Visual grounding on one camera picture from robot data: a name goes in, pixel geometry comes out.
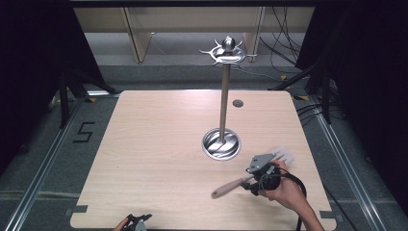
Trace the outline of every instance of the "metal base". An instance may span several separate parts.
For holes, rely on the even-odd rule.
[[[241,150],[241,140],[236,133],[225,129],[224,141],[219,140],[219,129],[213,129],[203,138],[205,154],[217,161],[228,161],[238,155]]]

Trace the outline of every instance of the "gray floor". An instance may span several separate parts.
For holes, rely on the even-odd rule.
[[[87,34],[106,82],[119,90],[219,89],[221,69],[212,66],[213,61],[210,57],[199,54],[198,50],[210,50],[215,46],[214,39],[220,42],[225,36],[227,35],[155,34],[144,62],[136,64],[127,35]],[[242,40],[240,34],[228,36]],[[303,36],[302,34],[291,35],[298,44],[301,44]],[[262,37],[273,44],[271,35],[266,34]],[[292,54],[282,46],[277,49],[287,56]],[[270,52],[263,44],[260,44],[258,54],[259,57],[255,63],[244,61],[242,63],[244,69],[232,70],[231,89],[266,90],[278,85],[282,76],[288,78],[293,76],[293,73],[278,72],[275,68],[289,72],[298,71],[276,55],[270,58]],[[305,78],[299,81],[287,91],[294,96],[305,95],[303,87],[307,80]],[[94,86],[87,86],[87,88],[97,90]],[[71,108],[78,103],[80,108],[66,130],[61,149],[40,184],[35,202],[21,230],[73,230],[69,225],[69,211],[75,206],[85,184],[116,101],[116,97],[110,96],[97,97],[95,102],[70,102]],[[312,104],[310,100],[295,100],[293,103],[297,109]],[[53,140],[60,132],[61,113],[58,106],[57,102],[50,113],[44,115],[38,129],[26,143],[29,152],[16,156],[0,178],[0,228],[6,228],[9,218],[24,192],[29,189]],[[299,119],[303,124],[321,181],[340,202],[358,230],[371,230],[370,220],[365,216],[364,208],[351,189],[336,153],[323,133],[319,116],[315,115],[314,111],[310,111],[301,115]],[[352,163],[387,230],[408,230],[407,217],[384,186],[375,168],[365,160],[364,148],[339,108],[331,108],[331,119],[331,126],[347,158]],[[85,127],[89,129],[87,131],[92,132],[92,135],[89,142],[75,142],[84,139],[84,135],[78,134],[83,122],[94,122]],[[339,219],[336,230],[352,230],[347,220],[341,221],[342,213],[334,199],[329,195],[328,198]]]

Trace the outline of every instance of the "hand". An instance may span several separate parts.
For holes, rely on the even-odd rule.
[[[287,166],[280,161],[271,161],[273,164],[281,168],[281,174],[287,173]],[[302,190],[295,183],[295,181],[281,177],[281,183],[274,191],[258,191],[259,195],[267,197],[270,201],[276,200],[281,205],[288,209],[295,211],[308,231],[321,231],[324,230],[323,226],[316,217],[315,211],[307,202],[306,197],[303,195]]]
[[[121,221],[115,229],[112,231],[121,231],[123,227],[125,226],[126,222],[128,221],[128,218],[125,218],[123,221]]]

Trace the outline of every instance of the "metal pole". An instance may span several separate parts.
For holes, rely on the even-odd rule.
[[[231,65],[224,64],[222,67],[222,92],[221,92],[221,113],[219,117],[219,140],[225,143],[225,122],[227,118],[227,106],[228,106],[228,88],[229,88],[229,76]]]

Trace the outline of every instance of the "wooden table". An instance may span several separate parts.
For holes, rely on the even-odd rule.
[[[243,107],[232,101],[240,99]],[[241,152],[216,161],[202,150],[204,135],[218,127],[220,90],[141,90],[120,95],[78,206],[75,228],[112,228],[124,217],[152,214],[147,229],[294,230],[297,215],[277,202],[237,188],[219,199],[211,192],[247,175],[254,155],[287,147],[289,171],[319,211],[331,211],[290,95],[285,91],[230,90],[226,127],[238,134]],[[326,230],[336,221],[320,218]]]

